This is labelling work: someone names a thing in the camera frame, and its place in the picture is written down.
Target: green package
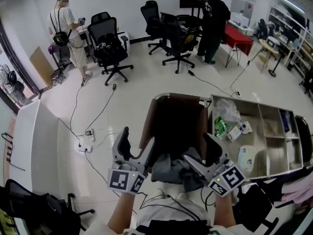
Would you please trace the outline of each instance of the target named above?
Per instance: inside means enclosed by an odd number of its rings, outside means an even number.
[[[218,117],[215,122],[214,122],[214,131],[215,131],[215,136],[218,138],[222,134],[226,133],[230,125],[226,124],[222,117]]]

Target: black t-shirt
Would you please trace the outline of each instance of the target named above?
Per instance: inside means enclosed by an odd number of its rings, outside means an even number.
[[[203,30],[209,30],[216,36],[223,36],[226,20],[230,19],[230,11],[221,0],[203,0]]]

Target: red tablecloth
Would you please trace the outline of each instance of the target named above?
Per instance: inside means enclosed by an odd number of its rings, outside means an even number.
[[[226,26],[224,42],[232,48],[234,48],[234,46],[236,45],[238,49],[240,49],[247,56],[249,55],[253,45],[252,39],[248,38],[243,33],[231,27],[230,25]]]

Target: electrical outlet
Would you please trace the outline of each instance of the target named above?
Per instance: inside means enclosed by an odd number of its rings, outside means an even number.
[[[77,151],[81,151],[81,152],[91,152],[91,145],[84,145],[84,144],[80,144],[80,147],[78,146],[79,142],[76,143],[76,150]]]
[[[238,89],[235,89],[235,92],[236,92],[237,97],[238,97],[238,98],[241,98],[241,93],[240,93],[240,91],[239,91]]]

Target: pink cloth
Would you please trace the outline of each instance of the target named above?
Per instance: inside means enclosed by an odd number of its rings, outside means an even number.
[[[300,204],[313,196],[313,172],[308,176],[289,182],[282,187],[282,201],[274,202],[274,206],[294,201]]]

